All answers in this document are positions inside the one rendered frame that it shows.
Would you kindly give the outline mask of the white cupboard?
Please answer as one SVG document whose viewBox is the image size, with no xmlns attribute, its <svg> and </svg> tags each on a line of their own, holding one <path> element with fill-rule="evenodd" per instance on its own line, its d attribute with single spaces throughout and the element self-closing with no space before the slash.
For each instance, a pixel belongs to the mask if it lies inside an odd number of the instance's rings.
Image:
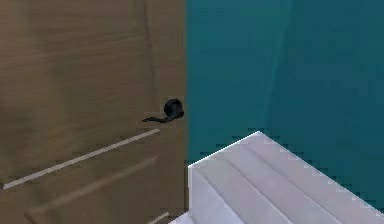
<svg viewBox="0 0 384 224">
<path fill-rule="evenodd" d="M 188 166 L 169 224 L 384 224 L 384 213 L 257 131 Z"/>
</svg>

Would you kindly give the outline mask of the brown wooden room door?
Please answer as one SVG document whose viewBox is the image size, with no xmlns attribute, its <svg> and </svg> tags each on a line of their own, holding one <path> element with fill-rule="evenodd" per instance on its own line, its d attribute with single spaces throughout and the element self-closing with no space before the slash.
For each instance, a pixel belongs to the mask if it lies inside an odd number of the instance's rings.
<svg viewBox="0 0 384 224">
<path fill-rule="evenodd" d="M 186 0 L 0 0 L 0 224 L 185 213 L 186 84 Z"/>
</svg>

